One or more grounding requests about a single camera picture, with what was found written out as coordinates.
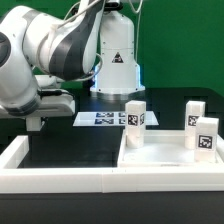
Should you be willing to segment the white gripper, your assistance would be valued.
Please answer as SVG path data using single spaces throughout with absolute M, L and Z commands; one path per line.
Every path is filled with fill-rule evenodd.
M 75 113 L 74 96 L 61 89 L 62 79 L 49 75 L 36 75 L 36 79 L 42 91 L 60 90 L 62 94 L 60 96 L 44 96 L 39 108 L 29 114 L 29 117 L 72 116 Z

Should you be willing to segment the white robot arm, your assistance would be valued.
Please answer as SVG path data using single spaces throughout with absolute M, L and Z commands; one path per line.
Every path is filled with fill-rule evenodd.
M 144 89 L 134 58 L 134 26 L 120 0 L 81 0 L 63 19 L 17 6 L 0 19 L 0 116 L 55 117 L 75 113 L 71 93 L 40 83 L 33 69 L 62 81 L 96 78 L 95 95 Z

